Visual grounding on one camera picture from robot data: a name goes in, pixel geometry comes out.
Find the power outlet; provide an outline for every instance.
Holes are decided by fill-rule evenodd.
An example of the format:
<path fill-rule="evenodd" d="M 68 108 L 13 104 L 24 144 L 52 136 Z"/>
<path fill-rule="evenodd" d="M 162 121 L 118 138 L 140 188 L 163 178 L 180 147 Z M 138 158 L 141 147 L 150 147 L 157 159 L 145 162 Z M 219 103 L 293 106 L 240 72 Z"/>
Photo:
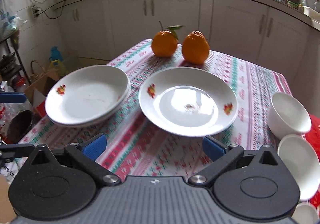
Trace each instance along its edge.
<path fill-rule="evenodd" d="M 29 8 L 30 8 L 31 16 L 34 19 L 37 18 L 39 16 L 38 7 L 33 4 Z"/>

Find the metal screw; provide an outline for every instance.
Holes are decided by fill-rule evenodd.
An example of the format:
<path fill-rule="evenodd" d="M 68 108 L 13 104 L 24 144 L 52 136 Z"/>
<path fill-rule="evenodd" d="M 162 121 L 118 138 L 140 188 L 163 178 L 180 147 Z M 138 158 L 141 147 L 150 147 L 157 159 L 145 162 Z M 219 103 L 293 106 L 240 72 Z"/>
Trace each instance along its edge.
<path fill-rule="evenodd" d="M 154 180 L 152 180 L 150 182 L 153 183 L 153 184 L 158 184 L 160 181 L 158 179 L 154 179 Z"/>
<path fill-rule="evenodd" d="M 192 183 L 204 183 L 207 180 L 207 178 L 205 178 L 202 175 L 194 175 L 191 176 L 189 179 Z"/>
<path fill-rule="evenodd" d="M 102 179 L 106 183 L 115 183 L 119 180 L 119 177 L 113 174 L 108 174 L 108 175 L 105 175 Z"/>

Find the table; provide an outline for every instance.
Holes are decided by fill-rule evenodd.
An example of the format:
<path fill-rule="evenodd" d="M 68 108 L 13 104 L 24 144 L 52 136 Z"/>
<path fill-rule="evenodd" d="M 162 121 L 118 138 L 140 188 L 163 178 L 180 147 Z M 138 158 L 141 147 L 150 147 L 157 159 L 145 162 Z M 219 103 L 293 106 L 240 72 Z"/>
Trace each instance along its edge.
<path fill-rule="evenodd" d="M 263 144 L 277 147 L 278 141 L 267 126 L 267 113 L 273 93 L 291 94 L 281 74 L 215 51 L 210 51 L 204 65 L 194 66 L 184 61 L 181 45 L 172 57 L 158 58 L 152 53 L 151 42 L 150 39 L 140 42 L 108 64 L 124 70 L 131 81 L 130 96 L 110 119 L 76 129 L 57 126 L 46 116 L 20 142 L 60 148 L 68 143 L 82 143 L 101 132 L 108 139 L 108 147 L 97 162 L 122 179 L 127 175 L 189 177 L 210 163 L 202 151 L 202 139 L 171 135 L 156 127 L 143 115 L 138 93 L 143 81 L 154 72 L 192 66 L 220 77 L 236 93 L 238 117 L 215 136 L 217 139 L 248 150 L 257 150 Z M 24 161 L 18 159 L 17 164 L 7 164 L 1 173 L 12 181 Z"/>

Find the blue gripper pad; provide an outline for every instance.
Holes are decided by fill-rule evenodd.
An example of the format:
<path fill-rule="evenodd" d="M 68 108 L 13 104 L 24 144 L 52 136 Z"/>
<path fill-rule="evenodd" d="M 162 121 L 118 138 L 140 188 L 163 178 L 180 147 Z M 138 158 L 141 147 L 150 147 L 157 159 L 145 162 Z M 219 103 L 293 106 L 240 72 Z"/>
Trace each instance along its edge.
<path fill-rule="evenodd" d="M 202 139 L 203 152 L 214 162 L 226 153 L 227 147 L 212 137 L 204 137 Z"/>
<path fill-rule="evenodd" d="M 98 134 L 82 144 L 82 153 L 95 161 L 107 148 L 107 138 L 104 134 Z"/>

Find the orange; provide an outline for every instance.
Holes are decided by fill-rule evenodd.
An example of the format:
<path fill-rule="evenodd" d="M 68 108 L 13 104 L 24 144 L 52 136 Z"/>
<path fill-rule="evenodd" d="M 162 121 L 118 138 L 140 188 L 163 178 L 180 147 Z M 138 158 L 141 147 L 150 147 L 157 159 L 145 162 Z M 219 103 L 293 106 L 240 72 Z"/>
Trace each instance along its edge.
<path fill-rule="evenodd" d="M 209 45 L 201 32 L 193 31 L 182 43 L 182 55 L 187 62 L 203 64 L 209 56 Z"/>
<path fill-rule="evenodd" d="M 158 32 L 152 41 L 151 49 L 158 57 L 170 57 L 176 51 L 178 40 L 170 31 Z"/>

